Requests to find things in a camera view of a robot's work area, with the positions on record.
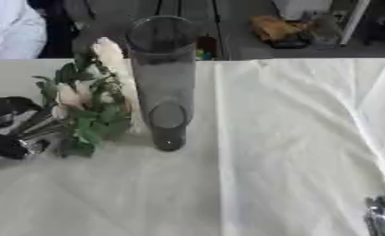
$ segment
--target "artificial flower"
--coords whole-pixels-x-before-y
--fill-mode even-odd
[[[113,103],[113,97],[111,96],[111,94],[109,92],[103,92],[100,95],[100,101],[102,103]]]
[[[64,120],[68,118],[68,110],[62,105],[54,106],[52,108],[52,117],[57,120]]]
[[[64,83],[58,84],[58,95],[56,97],[56,102],[65,106],[83,109],[79,94],[77,94],[69,85]]]
[[[98,39],[92,45],[92,51],[111,73],[116,74],[123,67],[123,51],[118,44],[110,39],[106,37]]]
[[[89,89],[89,84],[82,81],[75,81],[76,93],[83,104],[89,104],[91,102],[92,94]]]

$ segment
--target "table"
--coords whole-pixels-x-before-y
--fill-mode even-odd
[[[0,96],[63,60],[0,61]],[[385,193],[385,59],[200,62],[187,146],[0,164],[0,235],[366,235]]]

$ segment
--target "person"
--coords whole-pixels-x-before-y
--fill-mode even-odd
[[[46,40],[45,20],[27,0],[0,0],[0,59],[36,58]]]

